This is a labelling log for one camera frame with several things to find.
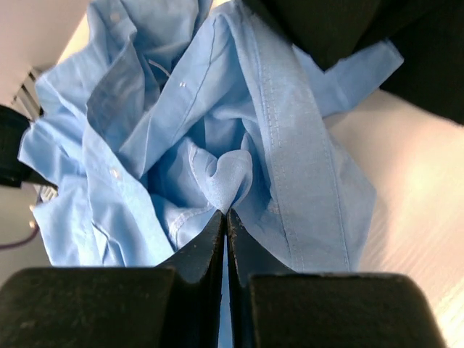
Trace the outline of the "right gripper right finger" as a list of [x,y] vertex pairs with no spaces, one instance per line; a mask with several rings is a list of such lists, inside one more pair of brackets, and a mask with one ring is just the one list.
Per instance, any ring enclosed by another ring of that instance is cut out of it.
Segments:
[[419,286],[396,273],[298,273],[227,220],[235,347],[444,347]]

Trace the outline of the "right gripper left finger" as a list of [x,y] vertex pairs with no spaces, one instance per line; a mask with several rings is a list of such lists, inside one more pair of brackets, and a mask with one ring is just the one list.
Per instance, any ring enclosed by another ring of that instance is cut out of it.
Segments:
[[29,268],[1,288],[3,347],[216,347],[223,215],[153,268]]

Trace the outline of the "light blue shirt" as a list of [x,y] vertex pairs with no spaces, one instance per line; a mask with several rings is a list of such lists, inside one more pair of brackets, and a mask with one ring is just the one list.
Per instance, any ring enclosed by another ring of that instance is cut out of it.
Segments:
[[376,193],[328,132],[294,46],[237,1],[94,1],[90,37],[36,83],[20,161],[54,266],[154,266],[216,211],[290,268],[349,271]]

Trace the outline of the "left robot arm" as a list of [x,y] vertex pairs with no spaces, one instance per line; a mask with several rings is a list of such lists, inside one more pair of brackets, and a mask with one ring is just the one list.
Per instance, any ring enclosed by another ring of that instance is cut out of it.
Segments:
[[19,189],[24,183],[57,186],[18,160],[22,136],[30,121],[14,109],[1,105],[1,185]]

